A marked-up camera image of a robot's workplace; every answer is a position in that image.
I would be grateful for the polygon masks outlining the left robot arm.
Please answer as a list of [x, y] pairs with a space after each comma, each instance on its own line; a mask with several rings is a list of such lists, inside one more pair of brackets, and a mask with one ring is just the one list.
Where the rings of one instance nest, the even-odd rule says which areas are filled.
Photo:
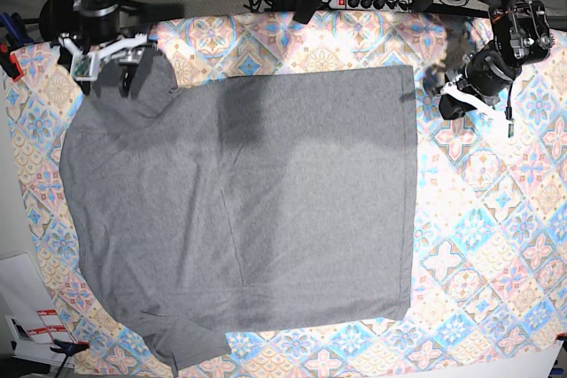
[[512, 97], [514, 81], [524, 65], [549, 56], [553, 36], [540, 0], [490, 0], [488, 18], [493, 39], [482, 50], [463, 58], [462, 66], [445, 74], [438, 88], [439, 112], [444, 120], [457, 120], [477, 110], [497, 120], [493, 109], [499, 94]]

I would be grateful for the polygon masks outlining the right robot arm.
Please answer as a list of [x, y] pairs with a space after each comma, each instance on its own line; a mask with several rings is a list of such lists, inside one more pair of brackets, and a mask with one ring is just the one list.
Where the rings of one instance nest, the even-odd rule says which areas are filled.
[[70, 74], [85, 95], [97, 80], [101, 66], [112, 60], [132, 61], [133, 51], [146, 36], [127, 38], [120, 33], [121, 0], [74, 0], [79, 30], [70, 38]]

